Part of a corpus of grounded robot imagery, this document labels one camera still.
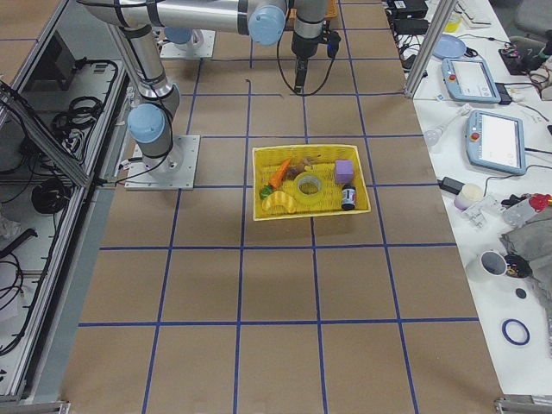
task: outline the power adapter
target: power adapter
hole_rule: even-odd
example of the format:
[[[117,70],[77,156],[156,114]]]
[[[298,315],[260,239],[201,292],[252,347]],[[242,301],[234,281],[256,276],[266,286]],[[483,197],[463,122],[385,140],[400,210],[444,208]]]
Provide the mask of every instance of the power adapter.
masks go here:
[[[423,19],[428,12],[424,0],[387,0],[387,8],[395,19]]]
[[[437,183],[439,184],[439,188],[441,190],[450,192],[456,196],[460,194],[460,191],[464,186],[464,183],[456,181],[455,179],[452,179],[450,177],[443,177],[443,179],[438,179]]]
[[[393,21],[397,35],[425,35],[430,24],[424,19],[399,19]]]

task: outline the white table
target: white table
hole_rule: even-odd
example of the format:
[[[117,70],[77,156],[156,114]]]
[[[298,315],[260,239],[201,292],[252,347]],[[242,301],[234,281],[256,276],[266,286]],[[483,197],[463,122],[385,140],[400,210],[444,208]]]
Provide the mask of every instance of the white table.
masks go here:
[[[435,0],[430,2],[435,7]],[[507,36],[492,7],[487,0],[480,1],[480,7],[493,18],[491,28],[467,30],[462,24],[454,35],[470,33],[480,36],[492,36],[507,40]],[[462,40],[476,49],[489,65],[495,82],[528,82],[526,77],[511,76],[499,57],[498,49],[502,43],[487,39]],[[414,98],[422,130],[431,129],[449,119],[464,103],[450,99],[442,81],[440,60],[431,58],[427,67],[428,77],[420,84]],[[552,119],[552,102],[542,102],[532,86],[513,86],[523,94],[525,104],[540,110]],[[445,99],[438,101],[437,96]],[[524,122],[525,146],[552,151],[552,135],[546,129],[545,122],[537,113],[516,103],[509,106],[472,103],[475,109],[488,110],[497,114],[515,116]],[[443,134],[439,143],[430,150],[430,158],[438,178],[448,176],[464,183],[474,183],[483,187],[489,176],[505,176],[501,172],[471,166],[467,160],[464,145],[466,117],[454,120]],[[527,164],[552,166],[552,155],[527,153]],[[524,176],[505,180],[490,180],[488,193],[498,201],[510,194],[531,192],[552,194],[552,171],[531,168]],[[500,235],[511,230],[500,216],[485,214],[487,224],[482,229],[474,227],[453,204],[454,196],[442,193],[452,230],[458,244],[464,265],[489,249],[505,254],[499,240]],[[504,394],[552,395],[552,351],[549,349],[548,328],[544,309],[538,303],[529,284],[523,279],[502,278],[488,283],[470,279],[469,285],[475,306],[480,317],[487,346]],[[527,298],[518,298],[516,288],[527,291]],[[502,335],[502,322],[508,318],[522,321],[530,331],[530,342],[517,347],[505,340]]]

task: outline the orange carrot toy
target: orange carrot toy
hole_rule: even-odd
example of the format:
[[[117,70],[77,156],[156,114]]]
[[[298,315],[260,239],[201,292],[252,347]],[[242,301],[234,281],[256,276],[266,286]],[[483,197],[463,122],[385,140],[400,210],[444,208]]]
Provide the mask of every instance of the orange carrot toy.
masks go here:
[[[274,190],[277,190],[282,185],[282,181],[284,181],[285,175],[287,174],[287,169],[289,168],[291,163],[292,159],[288,158],[280,164],[276,172],[268,180],[268,185],[265,185],[260,189],[259,196],[261,200],[264,200],[265,198],[270,196],[274,192]]]
[[[287,169],[289,168],[290,164],[292,163],[292,159],[288,158],[284,162],[280,164],[278,167],[278,170],[273,174],[273,176],[268,180],[268,184],[276,190],[282,185],[282,181],[284,181],[285,175],[287,173]]]

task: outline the black box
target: black box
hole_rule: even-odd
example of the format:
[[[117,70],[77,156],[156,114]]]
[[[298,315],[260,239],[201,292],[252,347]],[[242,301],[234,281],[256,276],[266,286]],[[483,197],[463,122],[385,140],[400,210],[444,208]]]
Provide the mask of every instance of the black box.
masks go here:
[[[387,0],[387,7],[395,19],[423,19],[428,12],[424,0]]]
[[[425,35],[429,25],[424,19],[402,19],[393,22],[397,35]]]

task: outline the yellow plastic basket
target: yellow plastic basket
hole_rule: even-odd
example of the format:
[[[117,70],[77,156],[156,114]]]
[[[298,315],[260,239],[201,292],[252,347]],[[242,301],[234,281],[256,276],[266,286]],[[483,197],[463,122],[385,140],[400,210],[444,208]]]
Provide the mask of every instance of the yellow plastic basket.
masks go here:
[[[305,158],[312,160],[311,171],[322,181],[323,186],[319,202],[314,204],[302,204],[296,200],[295,212],[290,214],[286,207],[274,205],[268,210],[263,210],[260,190],[268,184],[278,167],[287,160],[292,159],[292,165],[300,163]],[[336,160],[351,160],[354,168],[352,185],[356,188],[356,207],[354,210],[342,209],[342,187],[334,181],[334,168]],[[274,220],[282,218],[298,218],[312,216],[338,216],[341,214],[359,214],[370,211],[370,200],[362,175],[359,153],[354,145],[289,145],[282,147],[253,148],[253,188],[254,208],[253,219]],[[296,183],[291,179],[282,182],[278,189],[291,196],[297,194]]]

